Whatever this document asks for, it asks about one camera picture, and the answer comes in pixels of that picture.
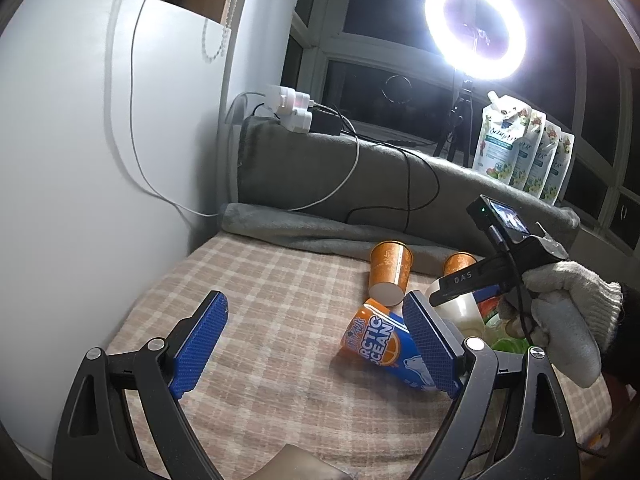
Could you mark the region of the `white knit gloved right hand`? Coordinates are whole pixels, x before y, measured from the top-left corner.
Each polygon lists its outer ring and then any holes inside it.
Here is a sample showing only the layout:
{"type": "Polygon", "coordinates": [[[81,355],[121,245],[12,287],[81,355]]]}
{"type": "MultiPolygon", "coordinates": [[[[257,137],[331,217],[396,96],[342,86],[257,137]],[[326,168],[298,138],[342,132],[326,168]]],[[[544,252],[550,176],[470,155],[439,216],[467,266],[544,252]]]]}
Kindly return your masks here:
{"type": "Polygon", "coordinates": [[[602,356],[613,348],[623,285],[570,260],[529,270],[523,281],[536,297],[523,311],[515,301],[500,299],[498,315],[506,332],[514,338],[529,336],[564,376],[590,387],[601,374],[602,356]]]}

